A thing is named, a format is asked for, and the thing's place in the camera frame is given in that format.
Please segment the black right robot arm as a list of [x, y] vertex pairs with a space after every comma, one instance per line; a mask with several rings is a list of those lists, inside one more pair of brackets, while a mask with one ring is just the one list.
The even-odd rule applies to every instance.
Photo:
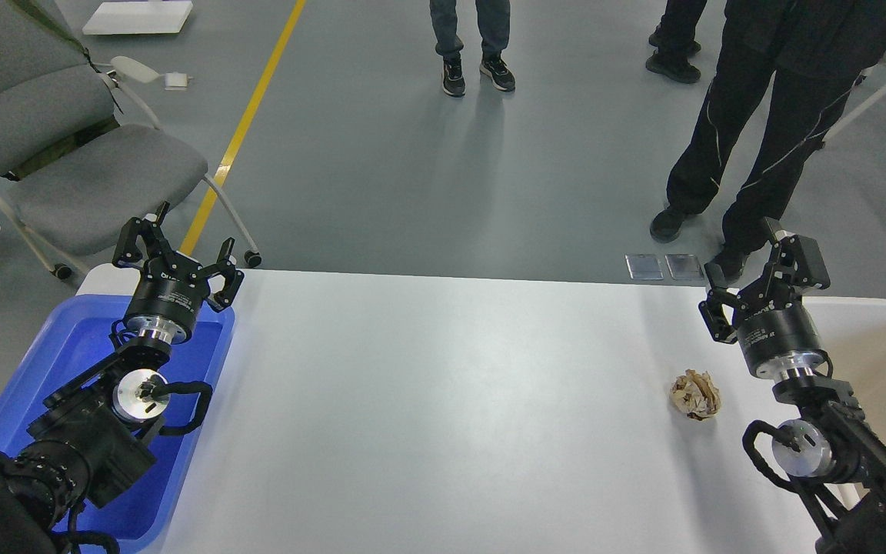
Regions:
[[761, 276], [737, 292], [717, 263], [704, 267], [699, 311], [713, 340], [738, 344], [748, 371], [774, 383], [774, 399], [799, 417], [755, 420], [742, 444], [753, 466], [801, 498], [817, 529], [818, 553], [886, 553], [886, 445], [866, 423], [851, 383], [834, 379], [830, 356], [802, 305], [830, 286], [819, 246], [766, 218], [772, 250]]

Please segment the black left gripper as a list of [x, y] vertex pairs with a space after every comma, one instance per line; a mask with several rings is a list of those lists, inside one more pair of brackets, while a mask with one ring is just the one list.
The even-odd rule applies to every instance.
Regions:
[[[176, 250], [163, 235], [162, 223], [170, 211], [163, 202], [154, 219], [130, 218], [121, 228], [112, 256], [117, 268], [136, 268], [140, 279], [126, 309], [123, 323], [128, 332], [182, 344], [193, 334], [204, 302], [214, 312], [231, 308], [244, 273], [231, 261], [235, 239], [227, 238], [217, 260], [202, 265], [190, 257], [176, 261]], [[210, 291], [212, 278], [224, 278], [224, 286]]]

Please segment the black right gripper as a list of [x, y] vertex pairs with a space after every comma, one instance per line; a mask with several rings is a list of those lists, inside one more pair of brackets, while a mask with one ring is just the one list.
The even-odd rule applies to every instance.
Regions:
[[750, 375], [759, 379], [793, 379], [815, 375], [829, 367], [829, 355], [801, 304], [803, 294], [825, 290], [832, 284], [818, 242], [792, 234], [773, 218], [763, 218], [772, 252], [761, 276], [754, 283], [760, 305], [758, 312], [736, 311], [734, 325], [725, 308], [741, 308], [741, 299], [729, 292], [723, 268], [716, 262], [704, 264], [707, 297], [698, 305], [714, 342], [741, 347]]

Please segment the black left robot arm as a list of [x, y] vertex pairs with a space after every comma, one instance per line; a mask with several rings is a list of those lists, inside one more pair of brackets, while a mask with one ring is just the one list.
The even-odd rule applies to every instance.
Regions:
[[14, 457], [0, 452], [0, 553], [120, 552], [112, 534], [78, 529], [85, 505], [105, 507], [140, 480], [157, 463], [154, 438], [185, 436], [205, 420], [210, 383], [169, 382], [161, 368], [193, 336], [202, 306], [232, 305], [244, 273], [231, 258], [234, 239], [210, 265], [173, 249], [162, 232], [168, 210], [162, 203], [120, 231], [112, 262], [140, 278], [112, 324], [112, 354], [46, 397], [45, 414], [28, 425], [31, 444]]

